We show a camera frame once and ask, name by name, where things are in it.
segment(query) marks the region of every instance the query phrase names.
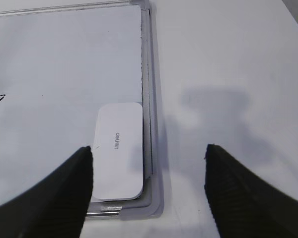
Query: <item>table surface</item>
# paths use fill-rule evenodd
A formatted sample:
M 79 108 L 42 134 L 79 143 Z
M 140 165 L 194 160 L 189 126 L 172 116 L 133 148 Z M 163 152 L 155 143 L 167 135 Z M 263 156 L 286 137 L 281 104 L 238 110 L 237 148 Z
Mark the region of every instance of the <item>table surface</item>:
M 0 11 L 74 3 L 0 0 Z M 153 0 L 152 22 L 164 213 L 88 221 L 81 237 L 219 237 L 208 143 L 298 199 L 298 25 L 283 2 Z

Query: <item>whiteboard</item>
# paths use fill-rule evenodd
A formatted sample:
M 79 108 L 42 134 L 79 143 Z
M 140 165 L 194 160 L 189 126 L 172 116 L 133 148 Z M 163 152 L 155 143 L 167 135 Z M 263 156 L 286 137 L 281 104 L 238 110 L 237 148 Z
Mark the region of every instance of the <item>whiteboard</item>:
M 0 204 L 92 146 L 103 105 L 142 102 L 140 26 L 138 6 L 0 18 Z

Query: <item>whiteboard eraser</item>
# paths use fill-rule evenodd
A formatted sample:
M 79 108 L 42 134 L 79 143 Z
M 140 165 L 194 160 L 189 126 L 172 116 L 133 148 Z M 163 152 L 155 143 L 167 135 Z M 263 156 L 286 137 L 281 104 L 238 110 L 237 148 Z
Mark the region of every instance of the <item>whiteboard eraser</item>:
M 103 106 L 96 123 L 93 197 L 131 200 L 143 189 L 143 108 L 139 103 Z

